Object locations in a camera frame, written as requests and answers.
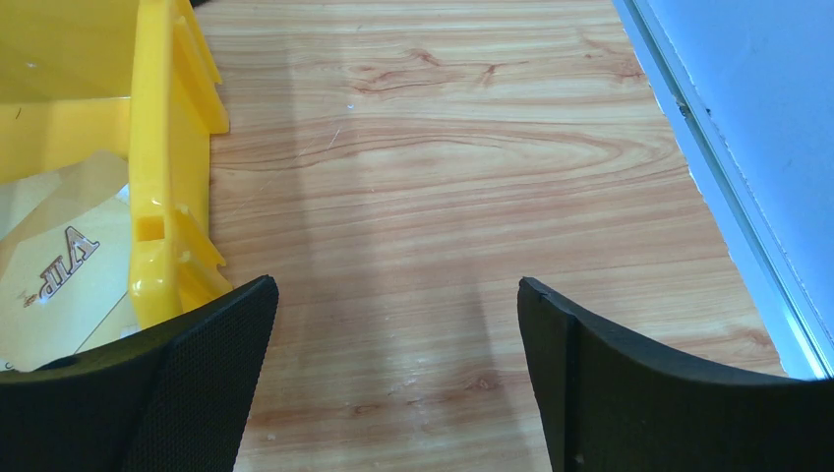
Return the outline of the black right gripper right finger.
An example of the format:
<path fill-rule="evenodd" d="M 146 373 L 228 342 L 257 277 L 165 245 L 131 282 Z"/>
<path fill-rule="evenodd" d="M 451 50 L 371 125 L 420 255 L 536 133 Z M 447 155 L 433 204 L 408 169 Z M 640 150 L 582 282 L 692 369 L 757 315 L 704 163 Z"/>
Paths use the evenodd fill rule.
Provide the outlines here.
<path fill-rule="evenodd" d="M 833 383 L 719 364 L 532 277 L 517 314 L 555 471 L 829 471 Z"/>

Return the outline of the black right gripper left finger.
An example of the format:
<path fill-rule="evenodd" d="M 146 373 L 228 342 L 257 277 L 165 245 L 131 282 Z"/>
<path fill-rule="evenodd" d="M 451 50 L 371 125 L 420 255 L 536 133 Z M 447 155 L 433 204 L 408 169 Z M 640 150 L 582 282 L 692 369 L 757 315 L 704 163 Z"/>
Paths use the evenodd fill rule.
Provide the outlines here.
<path fill-rule="evenodd" d="M 279 292 L 260 276 L 167 322 L 1 376 L 5 471 L 230 471 Z"/>

